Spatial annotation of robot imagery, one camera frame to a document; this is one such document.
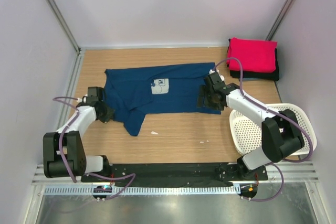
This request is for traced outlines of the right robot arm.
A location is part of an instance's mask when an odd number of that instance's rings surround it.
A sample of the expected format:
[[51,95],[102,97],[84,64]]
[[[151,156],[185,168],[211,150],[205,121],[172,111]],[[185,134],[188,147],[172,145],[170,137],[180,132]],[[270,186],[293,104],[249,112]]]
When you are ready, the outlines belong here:
[[211,70],[200,86],[198,107],[222,111],[226,107],[248,117],[261,129],[261,146],[237,160],[236,172],[248,180],[257,169],[277,163],[304,147],[301,127],[295,113],[273,110],[248,95],[240,86],[226,84],[222,76]]

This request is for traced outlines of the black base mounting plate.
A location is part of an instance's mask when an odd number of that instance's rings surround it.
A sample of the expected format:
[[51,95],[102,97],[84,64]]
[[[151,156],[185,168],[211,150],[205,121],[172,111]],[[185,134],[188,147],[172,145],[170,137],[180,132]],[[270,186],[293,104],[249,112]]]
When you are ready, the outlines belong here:
[[265,167],[243,172],[236,163],[113,164],[99,175],[115,178],[135,173],[131,187],[228,187],[231,182],[266,181]]

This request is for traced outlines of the white perforated plastic basket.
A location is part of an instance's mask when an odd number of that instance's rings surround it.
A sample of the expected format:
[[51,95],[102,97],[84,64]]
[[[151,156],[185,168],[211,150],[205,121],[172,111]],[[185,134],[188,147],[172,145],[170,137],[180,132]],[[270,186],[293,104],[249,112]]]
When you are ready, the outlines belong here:
[[[303,109],[290,103],[274,103],[269,106],[279,111],[285,109],[292,110],[296,114],[300,127],[309,135],[313,149],[317,147],[315,132]],[[236,110],[232,110],[229,116],[229,124],[234,145],[238,153],[244,155],[261,146],[261,128],[248,117]]]

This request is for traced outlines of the aluminium rail frame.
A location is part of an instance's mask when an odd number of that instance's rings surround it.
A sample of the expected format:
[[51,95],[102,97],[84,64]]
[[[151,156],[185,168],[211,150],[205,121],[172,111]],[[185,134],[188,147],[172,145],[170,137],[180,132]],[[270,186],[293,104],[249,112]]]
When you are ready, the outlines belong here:
[[[318,175],[312,162],[302,162],[299,164],[290,162],[280,162],[277,164],[281,170],[285,182],[318,182]],[[280,174],[278,170],[273,166],[267,166],[266,171],[268,174],[268,180],[262,181],[262,183],[281,182]],[[71,185],[73,181],[70,177],[60,178],[47,178],[44,174],[44,166],[42,164],[37,165],[31,185]]]

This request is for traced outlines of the folded black t-shirt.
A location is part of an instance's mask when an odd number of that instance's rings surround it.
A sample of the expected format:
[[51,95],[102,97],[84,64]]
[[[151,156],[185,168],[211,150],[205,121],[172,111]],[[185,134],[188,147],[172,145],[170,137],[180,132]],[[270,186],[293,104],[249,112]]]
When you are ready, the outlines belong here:
[[278,81],[279,65],[277,49],[228,49],[228,57],[239,59],[243,67],[243,78],[258,78]]

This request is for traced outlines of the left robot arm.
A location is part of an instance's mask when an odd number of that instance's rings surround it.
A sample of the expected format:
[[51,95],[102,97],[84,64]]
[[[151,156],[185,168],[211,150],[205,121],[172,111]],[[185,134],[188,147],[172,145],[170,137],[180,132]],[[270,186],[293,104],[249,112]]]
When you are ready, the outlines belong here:
[[82,98],[55,97],[54,101],[72,107],[72,117],[55,132],[43,137],[43,167],[47,178],[93,176],[100,182],[111,177],[111,168],[105,155],[87,156],[82,144],[88,127],[95,121],[107,123],[113,119],[114,109],[106,104],[102,87],[89,87]]

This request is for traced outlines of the folded grey t-shirt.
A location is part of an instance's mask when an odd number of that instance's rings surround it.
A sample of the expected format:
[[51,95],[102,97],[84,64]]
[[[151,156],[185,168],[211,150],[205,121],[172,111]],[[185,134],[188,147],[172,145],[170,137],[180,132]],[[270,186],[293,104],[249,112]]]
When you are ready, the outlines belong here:
[[248,81],[258,81],[258,78],[239,78],[241,82],[248,82]]

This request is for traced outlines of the blue printed t-shirt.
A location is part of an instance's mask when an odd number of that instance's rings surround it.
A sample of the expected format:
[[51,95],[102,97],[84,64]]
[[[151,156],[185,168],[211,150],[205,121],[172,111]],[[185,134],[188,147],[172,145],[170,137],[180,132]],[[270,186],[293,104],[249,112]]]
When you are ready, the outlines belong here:
[[114,109],[114,121],[138,136],[147,114],[208,113],[198,107],[199,88],[213,62],[105,70],[104,99]]

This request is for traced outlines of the folded pink t-shirt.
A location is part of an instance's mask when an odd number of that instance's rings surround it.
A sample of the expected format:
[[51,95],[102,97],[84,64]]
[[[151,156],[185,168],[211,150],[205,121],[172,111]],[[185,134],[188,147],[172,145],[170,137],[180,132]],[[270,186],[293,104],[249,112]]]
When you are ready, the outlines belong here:
[[236,58],[244,71],[271,73],[276,70],[276,41],[231,38],[227,58]]

